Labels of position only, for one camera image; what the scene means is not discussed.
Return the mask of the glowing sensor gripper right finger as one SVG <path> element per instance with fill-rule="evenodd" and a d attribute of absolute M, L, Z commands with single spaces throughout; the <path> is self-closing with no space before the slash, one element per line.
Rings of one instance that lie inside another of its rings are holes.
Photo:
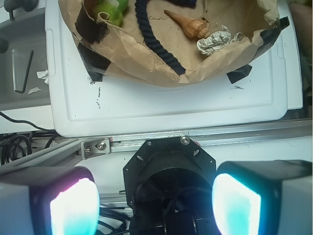
<path fill-rule="evenodd" d="M 224 162 L 213 183 L 212 207 L 223 235 L 311 235 L 313 164 Z"/>

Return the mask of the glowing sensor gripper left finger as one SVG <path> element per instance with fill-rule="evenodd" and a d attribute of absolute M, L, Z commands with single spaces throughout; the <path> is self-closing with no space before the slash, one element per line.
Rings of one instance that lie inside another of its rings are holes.
<path fill-rule="evenodd" d="M 2 235 L 93 235 L 100 196 L 82 166 L 1 166 Z"/>

